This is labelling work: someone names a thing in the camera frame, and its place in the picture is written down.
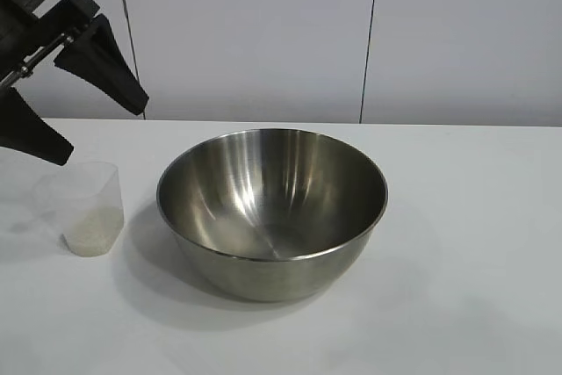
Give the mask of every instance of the stainless steel bowl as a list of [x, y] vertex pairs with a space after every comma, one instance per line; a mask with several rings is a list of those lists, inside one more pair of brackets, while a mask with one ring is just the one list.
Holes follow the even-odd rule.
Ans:
[[385, 210], [378, 167], [341, 141], [259, 129], [180, 155], [158, 186], [162, 217], [194, 266], [246, 299], [308, 296], [356, 260]]

